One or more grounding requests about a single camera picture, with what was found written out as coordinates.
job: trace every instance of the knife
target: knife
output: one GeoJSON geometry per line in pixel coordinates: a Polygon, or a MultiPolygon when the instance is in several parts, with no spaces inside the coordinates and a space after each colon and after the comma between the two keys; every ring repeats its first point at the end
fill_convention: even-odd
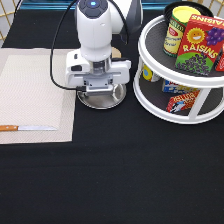
{"type": "Polygon", "coordinates": [[[0,125],[0,131],[56,131],[57,129],[50,126],[17,126],[17,125],[0,125]]]}

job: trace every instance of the knife handle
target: knife handle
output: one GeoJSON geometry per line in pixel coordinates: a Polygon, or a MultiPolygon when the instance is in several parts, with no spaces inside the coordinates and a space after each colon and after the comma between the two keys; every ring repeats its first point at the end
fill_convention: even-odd
{"type": "Polygon", "coordinates": [[[0,131],[18,131],[18,127],[16,125],[0,125],[0,131]]]}

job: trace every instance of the snack box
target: snack box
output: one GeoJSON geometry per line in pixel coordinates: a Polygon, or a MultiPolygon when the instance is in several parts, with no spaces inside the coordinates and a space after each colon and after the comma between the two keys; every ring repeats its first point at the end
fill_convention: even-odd
{"type": "Polygon", "coordinates": [[[178,51],[176,68],[207,76],[221,50],[224,20],[192,15],[178,51]]]}
{"type": "Polygon", "coordinates": [[[191,108],[194,105],[199,92],[200,90],[171,97],[166,110],[169,113],[175,113],[177,111],[191,108]]]}
{"type": "Polygon", "coordinates": [[[162,91],[166,93],[189,93],[199,90],[198,88],[192,88],[192,87],[187,87],[187,86],[182,86],[179,84],[176,84],[174,82],[168,81],[164,79],[163,85],[162,85],[162,91]]]}
{"type": "Polygon", "coordinates": [[[217,58],[217,63],[215,65],[215,70],[224,72],[224,44],[222,45],[222,50],[217,58]]]}

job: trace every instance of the white wall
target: white wall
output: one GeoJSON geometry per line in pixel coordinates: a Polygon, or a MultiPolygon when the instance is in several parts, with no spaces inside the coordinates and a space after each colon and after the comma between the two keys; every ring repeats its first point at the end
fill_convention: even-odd
{"type": "Polygon", "coordinates": [[[18,2],[19,0],[0,0],[0,47],[12,25],[15,6],[18,2]]]}

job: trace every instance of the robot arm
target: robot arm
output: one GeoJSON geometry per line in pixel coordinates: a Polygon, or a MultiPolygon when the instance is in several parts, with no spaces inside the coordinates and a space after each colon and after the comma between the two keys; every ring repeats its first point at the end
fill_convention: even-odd
{"type": "MultiPolygon", "coordinates": [[[[114,0],[126,19],[129,34],[142,23],[140,0],[114,0]]],[[[86,86],[87,94],[111,94],[113,85],[129,82],[131,62],[111,61],[112,34],[124,33],[124,24],[108,0],[80,0],[76,26],[81,48],[67,55],[66,84],[86,86]]]]}

